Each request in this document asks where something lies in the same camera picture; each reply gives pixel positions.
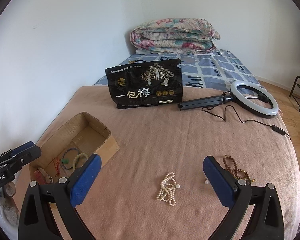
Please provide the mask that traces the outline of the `left white gloved hand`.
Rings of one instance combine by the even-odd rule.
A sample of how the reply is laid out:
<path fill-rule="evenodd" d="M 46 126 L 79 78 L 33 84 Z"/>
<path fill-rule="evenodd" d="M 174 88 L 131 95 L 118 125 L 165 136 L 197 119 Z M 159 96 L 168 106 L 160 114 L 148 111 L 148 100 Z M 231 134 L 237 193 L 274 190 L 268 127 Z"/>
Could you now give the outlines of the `left white gloved hand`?
<path fill-rule="evenodd" d="M 16 188 L 14 182 L 9 182 L 0 188 L 0 226 L 4 229 L 14 230 L 19 223 L 19 210 L 13 197 Z"/>

